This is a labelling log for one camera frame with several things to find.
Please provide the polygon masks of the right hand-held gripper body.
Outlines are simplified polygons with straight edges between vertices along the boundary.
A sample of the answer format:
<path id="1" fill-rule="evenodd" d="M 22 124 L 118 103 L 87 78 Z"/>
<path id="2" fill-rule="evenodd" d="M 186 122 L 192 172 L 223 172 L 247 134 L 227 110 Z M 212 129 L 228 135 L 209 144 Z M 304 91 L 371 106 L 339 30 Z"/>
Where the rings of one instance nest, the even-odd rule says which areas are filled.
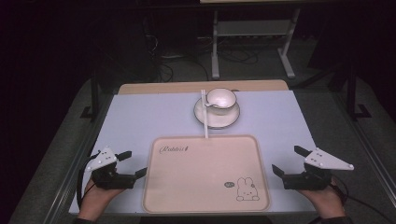
<path id="1" fill-rule="evenodd" d="M 300 174 L 285 174 L 284 189 L 323 190 L 332 182 L 332 170 L 353 171 L 354 165 L 316 148 L 304 157 L 304 171 Z"/>

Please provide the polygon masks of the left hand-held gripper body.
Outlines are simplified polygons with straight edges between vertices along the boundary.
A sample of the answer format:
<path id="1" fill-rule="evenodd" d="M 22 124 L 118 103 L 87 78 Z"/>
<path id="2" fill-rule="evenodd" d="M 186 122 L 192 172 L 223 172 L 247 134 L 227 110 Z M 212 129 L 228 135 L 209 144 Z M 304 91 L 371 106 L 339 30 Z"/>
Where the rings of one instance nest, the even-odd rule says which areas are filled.
<path id="1" fill-rule="evenodd" d="M 110 147 L 105 147 L 95 154 L 88 163 L 86 171 L 92 176 L 92 181 L 100 189 L 132 189 L 137 180 L 135 175 L 124 175 L 117 172 L 116 153 Z"/>

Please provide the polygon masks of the person's left hand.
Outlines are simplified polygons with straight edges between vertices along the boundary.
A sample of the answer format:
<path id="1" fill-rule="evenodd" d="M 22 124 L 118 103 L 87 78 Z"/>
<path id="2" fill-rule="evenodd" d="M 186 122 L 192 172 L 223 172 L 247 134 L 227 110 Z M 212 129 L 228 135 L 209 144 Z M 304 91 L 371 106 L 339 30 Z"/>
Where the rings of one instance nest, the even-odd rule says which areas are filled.
<path id="1" fill-rule="evenodd" d="M 123 189 L 100 189 L 90 179 L 74 224 L 95 224 L 110 202 L 122 192 Z"/>

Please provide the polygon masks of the person's right hand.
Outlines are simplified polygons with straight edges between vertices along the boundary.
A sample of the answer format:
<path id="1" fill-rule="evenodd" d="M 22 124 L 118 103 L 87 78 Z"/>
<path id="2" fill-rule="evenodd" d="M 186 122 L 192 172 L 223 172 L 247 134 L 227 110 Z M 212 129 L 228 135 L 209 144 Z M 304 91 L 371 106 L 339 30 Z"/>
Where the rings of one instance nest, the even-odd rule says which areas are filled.
<path id="1" fill-rule="evenodd" d="M 342 200 L 333 188 L 335 185 L 336 182 L 332 180 L 330 186 L 323 190 L 299 190 L 299 193 L 313 204 L 322 219 L 345 217 L 347 214 Z"/>

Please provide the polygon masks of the pale blue table mat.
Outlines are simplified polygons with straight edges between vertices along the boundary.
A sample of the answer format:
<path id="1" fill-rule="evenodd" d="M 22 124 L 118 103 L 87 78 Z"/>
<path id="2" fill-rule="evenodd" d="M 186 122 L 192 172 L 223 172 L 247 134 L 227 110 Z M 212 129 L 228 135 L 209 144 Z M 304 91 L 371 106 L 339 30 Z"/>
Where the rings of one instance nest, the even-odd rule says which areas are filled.
<path id="1" fill-rule="evenodd" d="M 240 91 L 238 120 L 229 127 L 205 130 L 194 116 L 200 94 L 160 93 L 128 94 L 113 98 L 94 148 L 110 147 L 116 153 L 130 150 L 133 155 L 122 161 L 118 170 L 130 174 L 149 168 L 153 142 L 163 137 L 204 137 L 213 135 L 251 135 L 259 146 L 262 167 L 269 190 L 270 206 L 254 214 L 310 212 L 310 202 L 294 190 L 286 190 L 272 165 L 288 174 L 304 169 L 304 160 L 295 146 L 313 149 L 314 140 L 292 91 Z M 118 196 L 107 208 L 109 214 L 154 215 L 143 207 L 146 178 Z"/>

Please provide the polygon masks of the beige tray with rabbit print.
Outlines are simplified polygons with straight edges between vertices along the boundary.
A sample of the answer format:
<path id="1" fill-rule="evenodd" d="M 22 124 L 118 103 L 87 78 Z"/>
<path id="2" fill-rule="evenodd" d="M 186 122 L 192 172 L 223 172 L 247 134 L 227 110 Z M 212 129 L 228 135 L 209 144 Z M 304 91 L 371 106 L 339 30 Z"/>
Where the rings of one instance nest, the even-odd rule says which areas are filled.
<path id="1" fill-rule="evenodd" d="M 143 197 L 147 212 L 250 213 L 269 206 L 253 136 L 163 137 L 153 142 Z"/>

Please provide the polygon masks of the black metal stand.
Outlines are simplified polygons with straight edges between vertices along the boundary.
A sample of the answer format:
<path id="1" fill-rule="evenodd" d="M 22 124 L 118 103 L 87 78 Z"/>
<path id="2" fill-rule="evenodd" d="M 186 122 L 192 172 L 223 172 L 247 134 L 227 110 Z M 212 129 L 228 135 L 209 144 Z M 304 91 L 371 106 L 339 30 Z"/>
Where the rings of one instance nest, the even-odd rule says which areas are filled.
<path id="1" fill-rule="evenodd" d="M 370 118 L 371 114 L 365 105 L 356 103 L 357 74 L 353 63 L 348 65 L 346 88 L 346 112 L 352 120 Z"/>
<path id="2" fill-rule="evenodd" d="M 84 107 L 80 117 L 82 119 L 90 119 L 91 121 L 94 121 L 99 112 L 99 87 L 96 72 L 92 73 L 90 84 L 91 104 Z"/>

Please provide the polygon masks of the white plate with dark rim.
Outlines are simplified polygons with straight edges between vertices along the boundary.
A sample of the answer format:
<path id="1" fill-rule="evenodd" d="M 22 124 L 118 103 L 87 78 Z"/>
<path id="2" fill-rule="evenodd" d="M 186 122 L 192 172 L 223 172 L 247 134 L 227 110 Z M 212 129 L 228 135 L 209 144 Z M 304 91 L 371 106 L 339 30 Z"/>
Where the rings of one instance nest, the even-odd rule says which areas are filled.
<path id="1" fill-rule="evenodd" d="M 202 100 L 199 99 L 194 105 L 194 116 L 201 122 L 205 123 L 204 109 Z M 222 129 L 234 124 L 240 115 L 239 104 L 235 104 L 230 112 L 225 115 L 216 114 L 209 109 L 206 110 L 207 126 L 211 129 Z"/>

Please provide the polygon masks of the white bowl with dark rim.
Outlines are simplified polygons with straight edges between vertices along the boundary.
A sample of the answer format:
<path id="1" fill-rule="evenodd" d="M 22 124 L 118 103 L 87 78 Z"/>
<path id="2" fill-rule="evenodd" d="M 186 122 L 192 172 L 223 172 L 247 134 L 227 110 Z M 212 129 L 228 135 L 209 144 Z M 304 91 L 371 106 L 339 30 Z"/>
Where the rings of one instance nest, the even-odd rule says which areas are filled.
<path id="1" fill-rule="evenodd" d="M 236 104 L 236 95 L 224 88 L 213 89 L 206 95 L 206 106 L 228 109 Z"/>

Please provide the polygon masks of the white metal desk frame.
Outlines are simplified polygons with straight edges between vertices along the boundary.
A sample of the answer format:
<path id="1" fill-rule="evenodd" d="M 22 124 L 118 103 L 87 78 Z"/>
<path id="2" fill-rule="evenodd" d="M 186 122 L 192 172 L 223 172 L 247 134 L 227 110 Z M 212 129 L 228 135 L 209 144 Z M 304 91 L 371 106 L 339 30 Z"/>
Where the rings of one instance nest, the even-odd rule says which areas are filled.
<path id="1" fill-rule="evenodd" d="M 230 36 L 270 36 L 281 35 L 285 37 L 284 44 L 277 49 L 280 61 L 289 79 L 295 78 L 291 67 L 288 51 L 290 42 L 299 19 L 300 9 L 296 8 L 289 20 L 269 20 L 269 21 L 219 21 L 218 12 L 214 12 L 213 35 L 212 35 L 212 77 L 219 79 L 219 55 L 218 38 Z"/>

